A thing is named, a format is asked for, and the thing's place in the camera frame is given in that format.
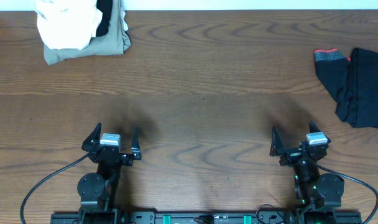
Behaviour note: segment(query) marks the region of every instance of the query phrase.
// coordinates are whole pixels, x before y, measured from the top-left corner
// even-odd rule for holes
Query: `black cloth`
[[[96,8],[102,12],[102,21],[96,29],[96,36],[102,37],[109,32],[109,22],[112,17],[113,0],[98,0]]]
[[[354,128],[378,128],[378,53],[354,49],[351,58],[315,51],[316,76],[337,102],[336,114]]]

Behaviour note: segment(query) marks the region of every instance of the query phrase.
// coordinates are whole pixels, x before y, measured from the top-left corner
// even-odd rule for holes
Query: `red trim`
[[[316,53],[318,53],[318,52],[330,53],[330,52],[334,52],[334,51],[337,51],[337,49],[331,49],[331,50],[316,50],[316,51],[314,51],[314,54],[316,54]]]

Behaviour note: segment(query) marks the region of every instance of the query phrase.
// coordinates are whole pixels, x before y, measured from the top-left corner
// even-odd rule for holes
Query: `wooden table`
[[[293,170],[269,157],[271,127],[290,146],[309,120],[332,140],[320,161],[378,190],[378,130],[353,129],[315,75],[313,51],[378,52],[378,11],[127,12],[124,55],[48,66],[34,12],[0,13],[0,223],[19,223],[26,193],[75,161],[102,122],[124,136],[140,128],[143,160],[122,170],[118,203],[163,210],[293,207]],[[76,211],[89,159],[42,185],[28,223]],[[344,209],[363,219],[373,193],[349,180]],[[378,212],[371,223],[378,223]]]

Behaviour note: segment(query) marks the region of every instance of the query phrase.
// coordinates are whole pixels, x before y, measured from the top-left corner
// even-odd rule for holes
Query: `wooden tabletop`
[[[171,210],[293,207],[293,170],[269,157],[271,127],[289,146],[313,120],[332,140],[320,164],[378,190],[378,129],[353,129],[315,75],[313,51],[378,52],[378,11],[128,11],[132,47],[48,66],[34,12],[0,13],[0,223],[19,223],[26,193],[77,160],[98,122],[143,160],[124,167],[118,204]],[[89,159],[40,186],[28,223],[77,211]],[[374,194],[349,180],[343,209]],[[378,223],[378,212],[371,223]]]

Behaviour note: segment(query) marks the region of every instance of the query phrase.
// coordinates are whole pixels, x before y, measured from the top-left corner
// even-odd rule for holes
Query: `clothing pile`
[[[49,65],[67,58],[123,54],[131,46],[120,0],[35,0],[35,11]]]
[[[378,128],[378,53],[316,50],[316,75],[337,102],[336,114],[354,128]]]

